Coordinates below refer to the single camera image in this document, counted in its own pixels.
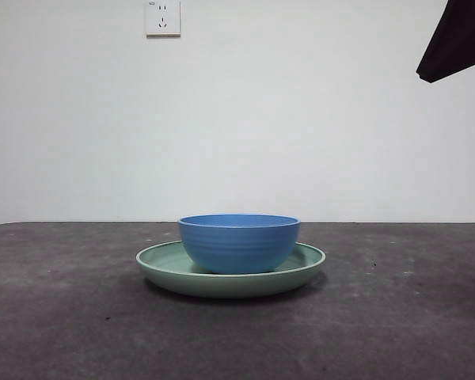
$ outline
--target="plate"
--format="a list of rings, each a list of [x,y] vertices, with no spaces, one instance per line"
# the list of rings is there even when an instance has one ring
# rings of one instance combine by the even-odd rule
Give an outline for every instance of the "plate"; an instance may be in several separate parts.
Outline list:
[[[143,249],[136,256],[151,282],[183,295],[208,298],[248,298],[273,295],[300,287],[320,271],[325,254],[311,245],[295,243],[287,260],[273,272],[217,275],[195,264],[182,241]]]

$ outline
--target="bowl rim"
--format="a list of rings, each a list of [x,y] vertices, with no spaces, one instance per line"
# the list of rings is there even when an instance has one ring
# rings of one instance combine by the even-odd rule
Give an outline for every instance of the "bowl rim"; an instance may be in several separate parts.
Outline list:
[[[185,219],[188,218],[196,218],[200,216],[274,216],[277,218],[285,218],[285,219],[290,219],[292,222],[291,223],[285,223],[285,224],[271,224],[271,225],[266,225],[266,226],[219,226],[219,225],[211,225],[211,224],[199,224],[199,223],[190,223],[186,222]],[[286,226],[296,226],[298,224],[301,224],[301,221],[297,218],[294,218],[293,216],[287,216],[287,215],[277,215],[277,214],[241,214],[241,213],[229,213],[229,214],[201,214],[201,215],[188,215],[184,216],[182,218],[178,219],[178,224],[181,224],[183,226],[197,226],[197,227],[210,227],[210,228],[230,228],[230,229],[250,229],[250,230],[255,230],[257,228],[276,228],[276,227],[286,227]]]

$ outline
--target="electrical outlet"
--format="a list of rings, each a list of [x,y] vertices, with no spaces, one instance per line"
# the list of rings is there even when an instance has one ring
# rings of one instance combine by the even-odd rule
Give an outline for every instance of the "electrical outlet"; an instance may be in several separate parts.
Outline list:
[[[146,37],[181,35],[181,3],[179,0],[151,1],[145,7]]]

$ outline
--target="plate rim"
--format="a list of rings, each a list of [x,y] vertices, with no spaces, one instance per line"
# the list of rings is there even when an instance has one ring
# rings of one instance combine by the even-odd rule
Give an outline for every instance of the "plate rim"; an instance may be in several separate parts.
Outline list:
[[[188,272],[176,272],[176,271],[171,271],[169,269],[164,269],[161,267],[149,265],[145,261],[141,260],[141,255],[145,253],[146,251],[149,251],[150,249],[156,249],[160,248],[163,245],[171,245],[171,244],[176,244],[176,243],[181,243],[183,244],[182,240],[175,240],[175,241],[167,241],[166,243],[161,243],[161,244],[156,244],[152,245],[150,247],[147,247],[145,249],[141,249],[136,255],[135,255],[135,260],[137,263],[142,267],[142,268],[148,268],[157,272],[162,272],[162,273],[169,273],[172,275],[178,275],[178,276],[189,276],[189,277],[207,277],[207,278],[223,278],[223,279],[230,279],[230,278],[250,278],[250,277],[265,277],[265,276],[280,276],[283,274],[287,273],[295,273],[295,272],[301,272],[305,271],[311,268],[315,268],[319,265],[321,265],[325,261],[325,253],[321,249],[314,247],[312,245],[306,244],[306,243],[301,243],[299,241],[295,242],[296,245],[302,245],[304,247],[310,248],[317,252],[321,257],[319,260],[317,260],[315,263],[296,268],[296,269],[287,269],[284,271],[278,271],[278,272],[263,272],[263,273],[244,273],[244,274],[232,274],[232,275],[223,275],[223,274],[218,274],[218,273],[188,273]]]

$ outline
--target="ribbed bowl exterior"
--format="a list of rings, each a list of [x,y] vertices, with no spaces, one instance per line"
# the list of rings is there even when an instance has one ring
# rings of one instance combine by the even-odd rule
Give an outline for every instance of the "ribbed bowl exterior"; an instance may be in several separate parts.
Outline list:
[[[299,223],[257,228],[180,223],[179,227],[184,248],[192,260],[222,274],[272,271],[287,259],[299,232]]]

